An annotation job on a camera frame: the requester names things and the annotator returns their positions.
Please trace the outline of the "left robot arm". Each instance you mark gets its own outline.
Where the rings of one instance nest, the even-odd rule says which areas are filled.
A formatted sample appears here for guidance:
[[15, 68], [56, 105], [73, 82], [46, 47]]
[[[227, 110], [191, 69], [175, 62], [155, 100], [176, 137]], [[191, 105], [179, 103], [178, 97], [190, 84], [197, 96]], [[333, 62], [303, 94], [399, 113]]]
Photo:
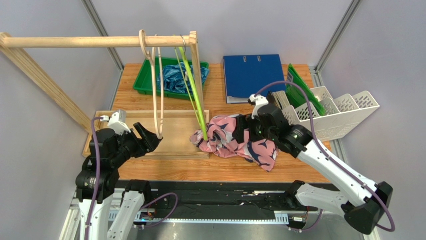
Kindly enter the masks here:
[[131, 180], [122, 193], [120, 208], [109, 225], [119, 168], [131, 158], [154, 152], [161, 140], [139, 122], [130, 131], [116, 133], [111, 128], [93, 132], [90, 155], [75, 180], [76, 197], [82, 222], [80, 237], [85, 240], [126, 240], [137, 213], [152, 199], [152, 187], [146, 180]]

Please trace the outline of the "green plastic hanger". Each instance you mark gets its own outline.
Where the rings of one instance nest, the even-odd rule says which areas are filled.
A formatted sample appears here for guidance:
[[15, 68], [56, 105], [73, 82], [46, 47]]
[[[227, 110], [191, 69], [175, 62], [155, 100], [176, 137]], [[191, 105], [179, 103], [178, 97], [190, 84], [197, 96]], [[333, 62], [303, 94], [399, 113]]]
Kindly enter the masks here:
[[185, 38], [182, 35], [180, 35], [180, 37], [183, 42], [183, 47], [181, 46], [175, 47], [174, 51], [175, 51], [176, 59], [178, 61], [178, 66], [183, 78], [183, 82], [185, 84], [186, 91], [189, 96], [189, 100], [191, 102], [195, 116], [200, 126], [200, 130], [202, 132], [203, 140], [206, 141], [208, 139], [208, 135], [207, 135], [207, 128], [206, 128], [206, 119], [204, 117], [205, 112], [204, 110], [202, 110], [201, 97], [199, 96], [199, 91], [197, 90], [195, 77], [191, 71], [189, 61], [186, 56], [187, 44], [186, 44]]

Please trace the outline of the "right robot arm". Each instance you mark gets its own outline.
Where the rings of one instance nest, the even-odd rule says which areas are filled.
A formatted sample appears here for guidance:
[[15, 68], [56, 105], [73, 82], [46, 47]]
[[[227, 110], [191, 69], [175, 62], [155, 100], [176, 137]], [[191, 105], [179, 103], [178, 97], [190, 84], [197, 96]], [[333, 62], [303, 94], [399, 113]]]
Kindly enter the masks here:
[[252, 114], [238, 115], [232, 133], [238, 143], [245, 135], [249, 140], [272, 141], [282, 152], [308, 164], [329, 180], [338, 190], [320, 189], [302, 181], [295, 181], [289, 193], [300, 205], [314, 207], [343, 217], [358, 232], [370, 235], [387, 216], [396, 229], [389, 211], [393, 187], [359, 174], [332, 154], [314, 134], [302, 125], [291, 125], [283, 112], [273, 104], [259, 107]]

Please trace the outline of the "pink patterned shorts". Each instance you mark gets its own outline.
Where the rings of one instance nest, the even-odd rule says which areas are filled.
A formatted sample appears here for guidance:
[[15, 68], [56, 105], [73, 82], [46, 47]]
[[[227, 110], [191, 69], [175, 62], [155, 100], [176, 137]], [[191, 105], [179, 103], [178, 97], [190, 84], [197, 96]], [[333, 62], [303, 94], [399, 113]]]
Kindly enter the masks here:
[[251, 141], [247, 129], [243, 133], [243, 142], [238, 143], [233, 137], [238, 116], [234, 114], [213, 117], [206, 127], [207, 139], [204, 139], [202, 130], [197, 130], [189, 141], [202, 152], [213, 153], [224, 159], [242, 157], [249, 163], [256, 163], [266, 172], [272, 171], [276, 164], [278, 148], [274, 142], [267, 139]]

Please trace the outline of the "blue patterned shorts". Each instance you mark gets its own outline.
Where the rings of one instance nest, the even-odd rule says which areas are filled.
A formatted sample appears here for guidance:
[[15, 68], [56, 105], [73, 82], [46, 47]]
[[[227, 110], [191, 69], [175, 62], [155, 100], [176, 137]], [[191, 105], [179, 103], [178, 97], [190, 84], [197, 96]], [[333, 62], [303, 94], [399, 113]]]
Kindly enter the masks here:
[[[191, 95], [193, 94], [193, 90], [189, 80], [186, 82], [188, 89], [184, 83], [184, 78], [182, 72], [186, 74], [186, 68], [183, 62], [180, 63], [180, 66], [175, 65], [167, 65], [163, 66], [163, 88], [165, 92], [171, 92], [175, 94], [185, 94], [188, 95], [188, 89]], [[201, 77], [202, 83], [204, 84], [207, 80], [208, 75], [210, 74], [210, 70], [206, 67], [201, 67]], [[157, 89], [161, 89], [161, 74], [158, 73], [156, 76], [156, 84]]]

